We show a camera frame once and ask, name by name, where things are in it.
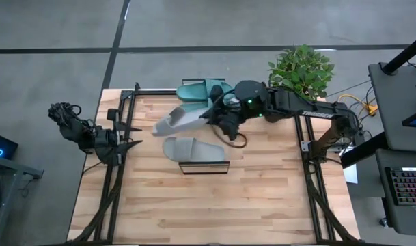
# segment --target desk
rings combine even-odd
[[[377,150],[380,177],[385,191],[385,214],[394,230],[401,234],[416,235],[416,206],[396,206],[390,188],[386,167],[416,167],[416,152]]]
[[[373,155],[379,148],[416,152],[416,127],[402,125],[416,113],[416,68],[402,66],[393,76],[386,75],[379,64],[370,64],[368,69],[384,131],[343,155],[346,166]]]
[[[3,204],[0,207],[0,236],[7,223],[10,208],[14,203],[14,194],[18,192],[23,175],[29,174],[33,179],[41,179],[43,173],[44,170],[0,158],[1,203]]]
[[[107,109],[117,108],[120,92],[103,91],[97,124],[112,127]],[[240,131],[248,146],[225,147],[228,174],[184,176],[162,153],[164,138],[150,134],[156,121],[179,104],[176,96],[137,96],[132,126],[143,131],[130,137],[144,142],[126,159],[114,243],[315,243],[294,119],[247,121]],[[330,126],[327,120],[313,124],[316,137]],[[178,135],[225,146],[209,126]],[[97,162],[89,156],[85,168]],[[82,177],[68,239],[78,236],[98,209],[105,170],[101,165]],[[342,167],[328,162],[322,171],[330,207],[359,238]],[[319,217],[323,225],[322,213]]]

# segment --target black desk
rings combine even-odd
[[[416,152],[377,150],[376,160],[384,186],[383,201],[389,226],[401,234],[416,235],[416,206],[396,206],[393,202],[386,167],[416,167]]]
[[[357,163],[358,184],[347,183],[350,196],[385,197],[375,156]]]
[[[416,113],[416,68],[400,67],[393,76],[382,72],[379,64],[368,68],[384,132],[344,154],[344,167],[373,155],[379,148],[416,152],[416,128],[402,125]]]

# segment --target yellow cable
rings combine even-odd
[[[367,109],[367,111],[368,111],[368,114],[369,115],[375,115],[376,114],[376,111],[378,110],[378,105],[371,105],[370,103],[371,102],[373,102],[373,101],[375,101],[376,100],[376,98],[373,98],[370,102],[368,102],[368,104],[367,103],[364,103],[363,101],[361,101],[359,98],[357,98],[356,96],[353,96],[353,95],[350,95],[350,94],[342,94],[342,95],[340,95],[339,97],[338,97],[338,102],[340,102],[341,101],[341,99],[342,98],[345,98],[345,97],[349,97],[349,98],[352,98],[352,99],[354,99],[355,101],[357,101],[358,103],[361,103],[362,105],[363,105],[363,108],[362,108],[362,110],[360,110],[360,112],[359,112],[359,114],[358,114],[358,116],[360,116],[361,115],[361,113],[365,110],[365,109]]]
[[[343,97],[350,97],[352,99],[355,99],[358,103],[362,103],[363,105],[365,105],[364,102],[361,102],[361,100],[359,100],[359,98],[357,98],[356,96],[350,95],[350,94],[342,94],[338,97],[338,101],[340,101]]]

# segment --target gray slipper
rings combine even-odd
[[[163,137],[179,133],[181,131],[200,128],[208,123],[208,119],[199,118],[199,116],[207,110],[209,110],[209,108],[186,112],[183,108],[176,107],[169,113],[169,115],[160,119],[154,125],[152,135],[155,137]]]
[[[166,157],[176,162],[224,161],[224,148],[194,137],[168,137],[162,145]]]

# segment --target white paper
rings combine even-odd
[[[351,165],[344,170],[344,178],[346,182],[358,184],[358,175],[357,175],[357,164]]]
[[[345,150],[341,151],[339,155],[341,156],[344,153],[349,152],[351,150],[353,150],[353,147],[348,146]],[[357,164],[351,165],[350,167],[345,168],[343,171],[344,179],[346,179],[346,182],[358,184]]]

